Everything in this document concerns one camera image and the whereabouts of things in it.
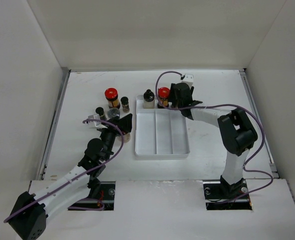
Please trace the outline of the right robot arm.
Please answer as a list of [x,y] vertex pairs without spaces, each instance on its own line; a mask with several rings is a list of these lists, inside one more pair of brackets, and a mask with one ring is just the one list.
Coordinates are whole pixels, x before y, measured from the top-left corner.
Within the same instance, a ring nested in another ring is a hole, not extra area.
[[206,183],[204,196],[210,201],[236,198],[245,187],[243,165],[258,139],[258,134],[245,110],[239,107],[228,111],[202,107],[201,101],[193,99],[193,90],[194,88],[185,82],[172,83],[168,101],[180,110],[184,117],[217,127],[227,150],[225,167],[219,183]]

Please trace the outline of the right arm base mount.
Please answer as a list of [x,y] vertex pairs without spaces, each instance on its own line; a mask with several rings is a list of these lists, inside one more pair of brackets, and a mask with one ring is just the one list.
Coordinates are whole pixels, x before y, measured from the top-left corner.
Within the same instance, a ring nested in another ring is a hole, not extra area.
[[252,210],[244,179],[233,185],[228,185],[222,179],[204,181],[203,192],[208,211]]

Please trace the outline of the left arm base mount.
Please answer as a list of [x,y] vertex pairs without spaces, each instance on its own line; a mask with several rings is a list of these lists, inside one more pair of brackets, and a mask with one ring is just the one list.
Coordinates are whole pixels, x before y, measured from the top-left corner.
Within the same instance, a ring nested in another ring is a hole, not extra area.
[[91,190],[88,197],[77,201],[69,211],[113,211],[115,206],[116,182],[101,182],[98,190]]

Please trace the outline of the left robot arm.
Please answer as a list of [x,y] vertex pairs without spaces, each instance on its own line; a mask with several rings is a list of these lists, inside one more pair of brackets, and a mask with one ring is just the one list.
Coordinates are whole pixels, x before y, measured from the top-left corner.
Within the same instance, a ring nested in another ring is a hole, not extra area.
[[100,193],[98,176],[107,163],[121,150],[113,152],[117,137],[125,143],[125,135],[132,131],[133,115],[113,117],[109,120],[87,118],[83,124],[94,123],[100,132],[91,139],[84,156],[68,173],[51,185],[34,193],[23,192],[16,200],[10,215],[4,220],[23,240],[36,240],[47,224],[60,212],[83,199],[95,199]]

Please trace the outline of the white powder black cap bottle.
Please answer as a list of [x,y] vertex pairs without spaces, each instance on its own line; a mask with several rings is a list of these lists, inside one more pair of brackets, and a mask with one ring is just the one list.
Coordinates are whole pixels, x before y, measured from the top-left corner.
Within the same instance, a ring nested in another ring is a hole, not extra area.
[[155,94],[147,89],[143,94],[143,108],[144,109],[153,109],[155,107]]

